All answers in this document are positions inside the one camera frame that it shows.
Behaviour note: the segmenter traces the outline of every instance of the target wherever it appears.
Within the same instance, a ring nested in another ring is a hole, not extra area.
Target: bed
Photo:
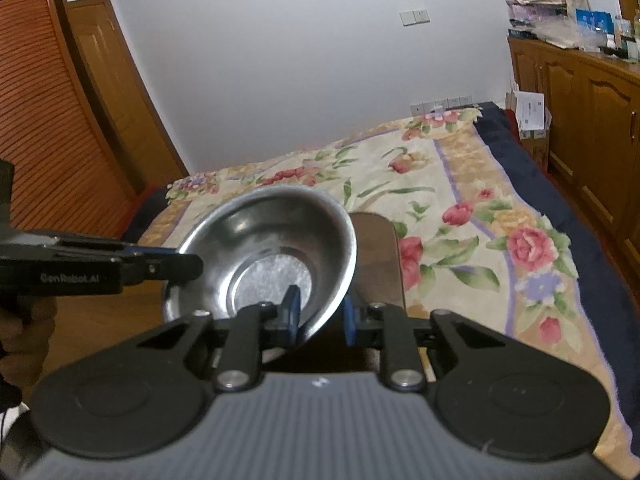
[[[500,108],[393,121],[320,150],[178,180],[140,243],[177,246],[221,202],[287,182],[394,223],[411,316],[449,308],[594,374],[612,402],[595,454],[624,478],[638,474],[634,305]]]

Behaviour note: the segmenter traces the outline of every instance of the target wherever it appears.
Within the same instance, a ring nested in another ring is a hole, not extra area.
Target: red rose pattern
[[[280,181],[299,182],[300,184],[305,184],[306,186],[315,186],[316,176],[314,174],[310,174],[309,170],[304,166],[299,166],[297,168],[293,168],[292,170],[277,171],[273,176],[265,178],[260,183],[260,185],[268,186],[269,184],[274,184],[275,182]]]
[[[516,229],[507,240],[507,249],[516,265],[532,272],[553,263],[558,250],[542,230],[531,226]]]
[[[460,118],[460,112],[458,110],[447,110],[441,114],[427,114],[424,117],[424,122],[431,128],[439,128],[447,123],[457,123]]]
[[[409,128],[402,134],[402,140],[411,140],[414,137],[420,137],[422,130],[420,128]]]
[[[422,258],[422,240],[417,236],[402,238],[398,242],[400,249],[400,267],[402,286],[409,290],[420,283],[420,259]]]
[[[449,225],[464,225],[471,220],[473,212],[474,205],[471,202],[459,202],[449,207],[442,214],[442,221]]]
[[[556,344],[562,339],[560,322],[555,317],[546,317],[540,323],[540,339],[547,344]]]
[[[478,200],[492,200],[494,196],[495,196],[494,190],[489,187],[485,187],[484,189],[481,189],[480,191],[478,191],[476,198]]]
[[[389,163],[389,167],[396,173],[406,173],[411,170],[412,158],[407,154],[398,155]]]

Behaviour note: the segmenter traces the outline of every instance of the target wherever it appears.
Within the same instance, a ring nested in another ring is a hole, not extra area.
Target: plastic bag
[[[600,46],[607,46],[607,35],[604,32],[579,25],[567,16],[543,18],[533,24],[533,33],[540,40],[561,48],[598,50]]]

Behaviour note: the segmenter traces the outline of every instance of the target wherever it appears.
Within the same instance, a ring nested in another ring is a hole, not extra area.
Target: gray ribbed surface
[[[612,479],[591,456],[526,465],[450,436],[421,397],[370,373],[270,374],[218,398],[183,439],[142,458],[91,462],[47,453],[24,480],[566,480]]]

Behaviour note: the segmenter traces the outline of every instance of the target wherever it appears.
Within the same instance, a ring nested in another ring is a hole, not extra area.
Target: human hand
[[[6,382],[25,388],[38,380],[49,352],[56,311],[55,298],[34,299],[31,322],[24,326],[0,304],[0,342],[8,353],[0,359],[0,374]]]

